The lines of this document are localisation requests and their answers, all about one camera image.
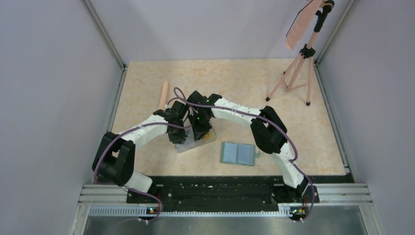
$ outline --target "white wall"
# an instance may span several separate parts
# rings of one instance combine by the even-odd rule
[[[317,54],[349,0],[336,0]],[[124,61],[296,57],[285,34],[305,0],[91,1]]]
[[[341,130],[387,234],[413,234],[415,1],[361,0],[322,64]]]
[[[120,69],[80,0],[0,5],[0,234],[67,234]]]

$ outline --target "wooden table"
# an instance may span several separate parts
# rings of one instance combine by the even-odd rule
[[[298,152],[299,167],[310,175],[345,175],[323,97],[314,77],[311,106],[305,105],[307,87],[287,92],[283,87],[273,98],[265,97],[290,65],[292,59],[192,60],[131,62],[122,89],[113,132],[118,133],[146,120],[156,109],[161,86],[169,81],[188,96],[194,90],[202,95],[220,94],[227,100],[251,108],[272,106],[288,129]],[[306,82],[304,64],[296,84]],[[177,154],[160,136],[136,151],[135,169],[147,175],[219,176],[280,175],[274,160],[264,152],[255,166],[220,163],[223,141],[255,144],[250,128],[226,120],[212,119],[215,142]]]

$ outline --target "tripod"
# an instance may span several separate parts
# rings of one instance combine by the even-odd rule
[[[328,13],[331,12],[332,8],[334,6],[334,2],[332,0],[327,0],[324,3],[322,3],[323,12],[320,10],[316,12],[316,15],[318,16],[316,26],[314,27],[314,32],[310,37],[310,40],[307,44],[304,45],[304,48],[300,50],[299,55],[295,58],[295,60],[290,64],[290,66],[287,68],[287,70],[284,71],[282,78],[277,82],[274,89],[271,91],[271,93],[267,96],[265,99],[266,101],[269,101],[272,97],[272,95],[275,93],[275,91],[278,89],[278,87],[281,86],[282,83],[284,83],[287,91],[292,91],[300,87],[308,86],[307,91],[307,102],[305,103],[307,106],[310,106],[311,104],[311,77],[313,74],[313,61],[314,61],[314,54],[316,51],[312,48],[318,33],[320,32],[323,23],[328,15]],[[310,67],[308,70],[308,82],[304,83],[302,85],[298,85],[296,87],[293,87],[293,84],[305,62],[305,59],[309,58],[310,60]],[[294,70],[293,77],[290,80],[290,83],[287,84],[285,82],[285,79],[287,78],[288,74],[291,72],[291,70],[297,65],[297,68]]]

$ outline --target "black and white robotic arm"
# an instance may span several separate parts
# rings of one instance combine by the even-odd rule
[[[293,162],[290,161],[294,157],[287,139],[275,127],[268,125],[263,120],[237,112],[242,111],[265,117],[286,133],[286,127],[273,108],[269,106],[266,106],[264,109],[248,108],[227,101],[220,95],[212,94],[206,97],[197,91],[193,92],[187,101],[193,104],[218,107],[192,107],[194,112],[189,115],[189,121],[192,125],[195,141],[202,138],[212,128],[209,122],[211,118],[222,118],[250,127],[258,148],[270,154],[281,170],[284,184],[295,189],[300,195],[304,193],[308,186],[308,181],[293,166]],[[107,153],[104,153],[104,149],[117,137],[116,134],[108,132],[101,141],[92,169],[95,170],[98,160],[104,155],[104,159],[98,168],[100,176],[119,186],[147,192],[152,184],[152,180],[150,177],[134,170],[135,150],[155,137],[166,133],[172,143],[183,143],[187,138],[187,134],[183,129],[183,118],[189,108],[191,108],[189,105],[176,101],[172,107],[167,108],[165,111],[155,111],[147,120],[133,127],[134,131],[123,135],[122,138],[118,139],[111,146]],[[113,156],[113,152],[118,152],[118,157]]]

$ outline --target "gray floor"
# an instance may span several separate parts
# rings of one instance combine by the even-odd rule
[[[283,217],[165,217],[146,226],[128,217],[90,217],[85,235],[366,235],[358,207],[315,207],[304,223]]]

